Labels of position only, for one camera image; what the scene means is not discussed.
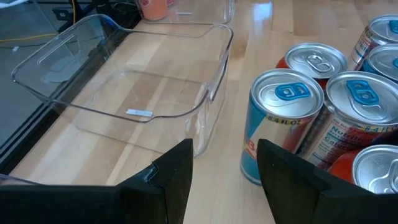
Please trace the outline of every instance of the wooden table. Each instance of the wooden table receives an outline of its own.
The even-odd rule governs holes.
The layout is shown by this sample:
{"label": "wooden table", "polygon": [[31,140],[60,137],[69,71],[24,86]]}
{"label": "wooden table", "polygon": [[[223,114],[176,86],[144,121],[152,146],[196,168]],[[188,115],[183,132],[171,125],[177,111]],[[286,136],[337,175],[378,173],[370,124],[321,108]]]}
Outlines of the wooden table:
{"label": "wooden table", "polygon": [[[398,1],[237,0],[229,58],[227,96],[204,155],[195,159],[185,223],[273,223],[261,187],[239,171],[248,93],[253,79],[273,68],[300,42],[323,42],[349,55],[364,26],[395,13]],[[149,25],[138,29],[190,30]],[[60,118],[11,175],[39,182],[115,184],[160,154],[73,129]]]}

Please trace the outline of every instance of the can rim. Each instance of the can rim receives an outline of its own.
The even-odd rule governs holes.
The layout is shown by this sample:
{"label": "can rim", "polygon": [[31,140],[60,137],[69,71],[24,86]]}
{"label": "can rim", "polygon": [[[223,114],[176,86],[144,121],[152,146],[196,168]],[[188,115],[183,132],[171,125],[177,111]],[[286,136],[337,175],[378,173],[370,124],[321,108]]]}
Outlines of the can rim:
{"label": "can rim", "polygon": [[345,113],[343,110],[339,109],[335,103],[333,102],[333,100],[331,100],[331,98],[329,97],[328,94],[328,90],[330,89],[330,86],[335,82],[335,80],[343,75],[349,75],[349,74],[360,74],[360,75],[366,75],[369,76],[373,79],[382,79],[383,81],[388,82],[389,84],[392,84],[391,86],[396,86],[396,91],[398,90],[398,84],[394,83],[392,80],[385,78],[383,76],[380,75],[376,75],[373,73],[369,73],[369,72],[362,72],[362,71],[347,71],[347,72],[341,72],[335,76],[333,76],[332,78],[329,79],[328,83],[326,84],[326,88],[325,88],[325,106],[329,109],[330,112],[332,112],[333,114],[338,114],[342,117],[344,117],[344,119],[347,119],[348,121],[350,121],[350,123],[353,124],[365,124],[368,126],[378,126],[378,127],[389,127],[389,126],[394,126],[398,124],[397,122],[394,123],[386,123],[386,124],[380,124],[380,123],[372,123],[372,122],[366,122],[366,121],[361,121],[360,119],[356,119],[354,117],[352,117],[351,115]]}
{"label": "can rim", "polygon": [[[341,53],[341,51],[339,51],[338,49],[336,49],[336,48],[334,48],[334,47],[332,47],[330,45],[323,44],[323,43],[316,43],[316,42],[304,42],[304,43],[296,44],[296,45],[292,46],[290,49],[288,49],[288,51],[286,51],[286,54],[284,55],[284,60],[285,60],[286,65],[289,68],[292,68],[292,65],[287,61],[288,56],[290,54],[292,54],[292,52],[294,50],[306,48],[308,46],[311,46],[311,47],[322,47],[322,48],[324,48],[326,50],[329,50],[331,53],[336,55],[340,65],[341,65],[341,68],[342,68],[340,72],[343,72],[343,71],[347,70],[347,68],[348,68],[347,58],[344,56],[343,53]],[[331,75],[325,75],[324,78],[312,77],[310,75],[308,75],[308,76],[310,76],[311,78],[317,79],[317,80],[322,80],[322,79],[328,79],[328,78],[330,78],[330,77],[332,77],[332,76],[334,76],[334,75],[336,75],[336,74],[338,74],[340,72],[337,72],[337,73],[331,74]]]}
{"label": "can rim", "polygon": [[373,29],[373,25],[374,25],[376,22],[378,22],[378,21],[380,21],[380,20],[387,19],[387,18],[389,18],[389,17],[396,17],[396,18],[398,19],[398,14],[386,14],[386,15],[382,15],[382,16],[376,16],[376,17],[373,18],[373,19],[371,20],[371,22],[369,23],[369,25],[368,25],[369,30],[370,30],[373,34],[376,34],[378,37],[381,37],[381,38],[383,38],[383,39],[385,39],[385,40],[388,40],[388,41],[391,41],[391,42],[393,42],[393,43],[398,43],[398,40],[390,39],[390,38],[388,38],[388,37],[384,37],[383,35],[377,33],[377,32]]}
{"label": "can rim", "polygon": [[354,181],[355,185],[360,186],[359,185],[359,177],[358,177],[358,166],[359,166],[360,162],[362,162],[363,159],[365,159],[369,154],[372,154],[375,151],[388,151],[388,152],[394,152],[394,153],[398,154],[398,146],[388,145],[388,144],[380,144],[380,145],[366,147],[361,152],[359,152],[353,161],[353,168],[352,168],[353,181]]}
{"label": "can rim", "polygon": [[[316,109],[313,110],[311,113],[308,113],[308,114],[305,114],[305,115],[302,115],[302,116],[284,116],[284,115],[282,116],[282,115],[279,115],[279,114],[275,114],[274,112],[268,110],[266,107],[262,106],[261,103],[255,97],[256,86],[258,85],[258,83],[261,82],[262,79],[265,79],[266,77],[269,77],[269,76],[272,76],[272,75],[277,75],[278,73],[283,73],[283,74],[287,74],[288,73],[288,74],[294,75],[294,76],[299,77],[299,78],[304,77],[304,79],[306,79],[308,81],[308,82],[306,82],[306,84],[307,83],[311,83],[313,89],[315,89],[318,92],[317,96],[319,96],[318,97],[318,102],[317,102],[318,105],[317,105]],[[257,104],[256,107],[258,107],[263,112],[269,113],[269,114],[273,114],[273,115],[276,115],[276,116],[281,116],[281,117],[284,117],[284,118],[287,118],[287,119],[302,119],[302,118],[307,118],[309,116],[313,116],[314,114],[317,114],[321,110],[321,108],[323,106],[323,102],[325,100],[325,96],[323,94],[323,90],[322,90],[321,86],[319,85],[319,83],[317,81],[315,81],[312,77],[310,77],[308,75],[305,75],[304,73],[301,73],[301,72],[298,72],[298,71],[295,71],[295,70],[292,70],[292,69],[289,69],[289,68],[274,68],[274,69],[268,70],[266,72],[262,72],[258,77],[256,77],[254,79],[253,84],[252,84],[251,89],[250,89],[250,96],[253,99],[253,101],[256,102],[256,104]]]}
{"label": "can rim", "polygon": [[392,79],[392,80],[398,81],[398,77],[395,77],[395,78],[394,78],[393,76],[391,76],[391,75],[389,75],[389,74],[385,74],[385,73],[381,72],[380,69],[376,68],[376,67],[373,65],[373,63],[371,63],[371,61],[370,61],[370,58],[371,58],[373,55],[375,55],[375,54],[379,53],[380,51],[385,50],[386,48],[389,48],[389,47],[395,47],[395,48],[397,48],[397,50],[398,50],[398,44],[385,44],[385,45],[380,45],[380,46],[377,46],[377,47],[373,48],[373,49],[370,51],[369,55],[366,57],[366,60],[368,61],[368,64],[370,65],[370,67],[373,68],[373,70],[375,70],[376,72],[378,72],[378,73],[380,73],[380,74],[384,75],[385,77],[388,77],[388,78],[390,78],[390,79]]}

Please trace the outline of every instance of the yellow cable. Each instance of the yellow cable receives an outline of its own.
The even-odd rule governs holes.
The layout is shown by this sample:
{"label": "yellow cable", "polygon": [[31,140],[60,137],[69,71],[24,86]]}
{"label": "yellow cable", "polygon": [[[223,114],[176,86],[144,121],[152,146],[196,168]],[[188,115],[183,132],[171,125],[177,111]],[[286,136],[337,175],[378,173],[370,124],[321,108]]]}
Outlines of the yellow cable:
{"label": "yellow cable", "polygon": [[[76,23],[76,9],[75,9],[75,1],[72,0],[72,9],[73,9],[73,24]],[[31,40],[31,39],[36,39],[36,38],[42,38],[42,37],[50,37],[53,35],[57,34],[40,34],[40,35],[35,35],[35,36],[30,36],[30,37],[22,37],[22,38],[14,38],[14,39],[4,39],[0,40],[0,43],[5,43],[5,42],[12,42],[12,41],[23,41],[23,40]]]}

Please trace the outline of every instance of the can lid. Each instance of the can lid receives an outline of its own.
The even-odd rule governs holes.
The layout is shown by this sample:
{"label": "can lid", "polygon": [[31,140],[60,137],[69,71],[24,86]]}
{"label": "can lid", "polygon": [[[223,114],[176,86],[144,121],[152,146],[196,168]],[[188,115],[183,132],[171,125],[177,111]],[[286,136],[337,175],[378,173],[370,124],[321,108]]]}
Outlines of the can lid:
{"label": "can lid", "polygon": [[283,68],[259,75],[250,94],[266,113],[293,119],[317,113],[324,100],[322,88],[314,79]]}
{"label": "can lid", "polygon": [[353,162],[354,183],[375,194],[398,194],[398,146],[376,145]]}
{"label": "can lid", "polygon": [[317,79],[330,78],[347,70],[344,55],[326,44],[297,44],[287,51],[285,61],[289,68]]}
{"label": "can lid", "polygon": [[398,84],[368,72],[342,72],[329,79],[326,98],[348,118],[366,124],[398,123]]}
{"label": "can lid", "polygon": [[370,25],[370,30],[389,40],[398,43],[398,15],[383,15],[375,17]]}
{"label": "can lid", "polygon": [[398,44],[375,47],[366,61],[377,73],[398,82]]}

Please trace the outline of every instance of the energy drink can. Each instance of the energy drink can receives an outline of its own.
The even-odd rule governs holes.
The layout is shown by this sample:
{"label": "energy drink can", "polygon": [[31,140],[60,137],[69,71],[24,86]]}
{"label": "energy drink can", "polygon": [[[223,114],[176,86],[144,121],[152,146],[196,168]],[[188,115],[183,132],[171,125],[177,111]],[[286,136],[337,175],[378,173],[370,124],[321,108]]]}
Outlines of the energy drink can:
{"label": "energy drink can", "polygon": [[290,68],[315,79],[322,89],[330,77],[347,70],[347,59],[339,50],[320,43],[302,43],[290,48],[276,68]]}
{"label": "energy drink can", "polygon": [[382,75],[398,83],[398,44],[375,47],[363,62],[361,71]]}
{"label": "energy drink can", "polygon": [[298,155],[328,169],[342,154],[363,149],[398,128],[398,84],[368,72],[332,77],[325,105]]}
{"label": "energy drink can", "polygon": [[375,145],[353,162],[354,183],[375,194],[398,194],[398,146]]}
{"label": "energy drink can", "polygon": [[250,90],[241,170],[261,185],[257,142],[267,139],[295,153],[323,104],[323,91],[311,77],[291,69],[259,75]]}
{"label": "energy drink can", "polygon": [[384,44],[398,43],[398,15],[375,17],[363,31],[348,63],[348,70],[359,70],[370,51]]}

